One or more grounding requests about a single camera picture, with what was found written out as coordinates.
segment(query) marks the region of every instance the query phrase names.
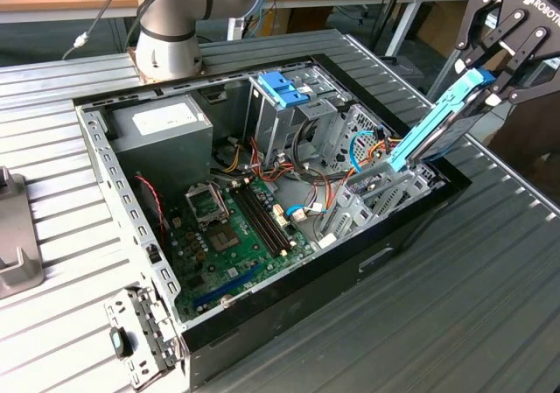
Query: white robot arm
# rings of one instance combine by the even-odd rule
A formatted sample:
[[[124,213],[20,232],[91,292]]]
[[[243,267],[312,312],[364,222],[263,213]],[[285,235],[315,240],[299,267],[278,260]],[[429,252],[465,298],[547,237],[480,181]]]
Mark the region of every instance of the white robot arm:
[[[240,18],[257,10],[263,0],[146,0],[141,4],[136,63],[157,80],[195,75],[202,66],[196,39],[198,20]]]

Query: red wire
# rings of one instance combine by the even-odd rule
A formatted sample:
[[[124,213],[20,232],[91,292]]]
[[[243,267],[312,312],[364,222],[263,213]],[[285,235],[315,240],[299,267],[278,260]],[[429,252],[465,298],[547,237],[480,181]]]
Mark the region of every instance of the red wire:
[[[165,238],[164,213],[162,212],[161,203],[159,202],[159,197],[158,197],[158,194],[156,193],[156,189],[154,189],[154,186],[152,186],[150,184],[150,182],[148,180],[146,180],[144,177],[140,177],[140,176],[134,176],[134,177],[136,179],[140,180],[142,183],[144,183],[148,187],[148,189],[150,189],[151,195],[154,197],[154,200],[156,201],[157,213],[159,214],[159,229],[161,231],[161,239],[162,239],[162,242],[163,242],[164,238]]]

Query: blue wire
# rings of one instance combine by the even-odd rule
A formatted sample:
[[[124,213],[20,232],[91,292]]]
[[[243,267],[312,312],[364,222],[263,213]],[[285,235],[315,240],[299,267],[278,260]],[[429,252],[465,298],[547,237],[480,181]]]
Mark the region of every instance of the blue wire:
[[[251,35],[248,36],[249,38],[251,38],[251,37],[253,37],[253,36],[255,35],[256,31],[257,31],[257,30],[259,29],[259,27],[261,26],[261,20],[262,20],[262,19],[263,19],[263,10],[260,10],[260,11],[259,11],[259,22],[256,23],[255,29],[253,30],[253,32],[251,32]]]
[[[363,135],[373,135],[374,132],[372,130],[360,130],[358,133],[356,133],[352,140],[350,141],[350,162],[353,165],[353,168],[356,169],[357,172],[361,172],[361,168],[358,165],[358,161],[356,161],[356,157],[354,156],[354,143],[356,142],[356,138],[361,137]]]
[[[286,210],[286,215],[291,216],[298,209],[303,209],[303,208],[304,208],[303,205],[294,205],[293,207],[289,207],[288,210]]]

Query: motherboard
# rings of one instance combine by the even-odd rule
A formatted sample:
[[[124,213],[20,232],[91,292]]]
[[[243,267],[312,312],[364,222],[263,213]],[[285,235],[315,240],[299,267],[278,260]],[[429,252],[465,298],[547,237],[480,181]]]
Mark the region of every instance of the motherboard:
[[[176,306],[183,321],[313,252],[259,179],[235,188],[199,185],[165,216],[171,223],[167,259],[181,283]]]

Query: aluminum extrusion table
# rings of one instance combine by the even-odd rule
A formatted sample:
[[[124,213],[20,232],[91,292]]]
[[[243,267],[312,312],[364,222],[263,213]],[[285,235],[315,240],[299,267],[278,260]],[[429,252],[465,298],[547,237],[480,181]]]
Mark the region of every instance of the aluminum extrusion table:
[[[429,107],[336,31],[214,43],[203,53],[211,72],[325,53],[405,122]],[[125,55],[0,69],[0,163],[28,180],[46,273],[42,285],[0,301],[3,392],[131,391],[102,303],[138,275],[69,100],[138,83]],[[449,158],[473,184],[413,249],[199,391],[552,392],[560,224],[491,157],[462,141]]]

